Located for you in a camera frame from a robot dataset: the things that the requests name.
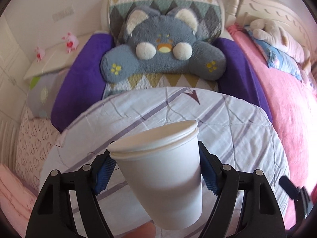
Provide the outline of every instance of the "plush dog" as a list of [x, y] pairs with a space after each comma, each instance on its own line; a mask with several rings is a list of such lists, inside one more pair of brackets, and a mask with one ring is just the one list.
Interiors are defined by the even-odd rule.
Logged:
[[201, 41], [199, 22], [188, 8], [161, 15], [147, 6], [136, 7], [128, 16], [124, 39], [124, 45], [101, 60], [101, 73], [109, 83], [140, 73], [191, 73], [214, 81], [226, 70], [224, 54]]
[[302, 47], [282, 26], [268, 19], [258, 19], [250, 23], [253, 37], [263, 40], [272, 47], [286, 53], [300, 63], [306, 73], [310, 72], [310, 52]]

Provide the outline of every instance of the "white paper cup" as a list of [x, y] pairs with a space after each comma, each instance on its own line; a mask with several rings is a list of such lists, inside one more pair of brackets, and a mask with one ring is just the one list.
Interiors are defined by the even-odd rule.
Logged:
[[108, 147], [135, 196], [162, 229], [184, 229], [202, 213], [197, 125], [171, 123]]

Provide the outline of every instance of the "wall outlet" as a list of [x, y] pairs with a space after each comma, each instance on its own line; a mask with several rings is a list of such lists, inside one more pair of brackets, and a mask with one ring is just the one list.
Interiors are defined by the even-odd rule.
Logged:
[[74, 9], [72, 6], [69, 6], [60, 12], [54, 13], [52, 15], [53, 21], [58, 22], [59, 20], [64, 19], [65, 17], [70, 16], [72, 14], [74, 14]]

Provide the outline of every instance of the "pink pig figurine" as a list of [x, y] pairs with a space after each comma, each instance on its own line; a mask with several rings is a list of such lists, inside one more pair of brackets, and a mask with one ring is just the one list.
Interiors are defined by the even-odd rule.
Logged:
[[66, 41], [67, 52], [70, 53], [71, 51], [75, 51], [79, 45], [79, 41], [76, 36], [72, 33], [67, 32], [66, 37], [62, 37], [63, 40]]
[[34, 51], [36, 52], [37, 62], [42, 61], [42, 59], [45, 55], [45, 50], [42, 48], [36, 47], [36, 49]]

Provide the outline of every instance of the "headboard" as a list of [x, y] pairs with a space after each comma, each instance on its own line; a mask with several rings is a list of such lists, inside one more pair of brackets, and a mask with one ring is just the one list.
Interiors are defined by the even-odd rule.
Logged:
[[297, 42], [307, 47], [311, 53], [311, 61], [316, 60], [312, 40], [304, 22], [291, 9], [276, 0], [229, 0], [225, 12], [225, 27], [234, 23], [240, 26], [263, 18], [278, 21]]

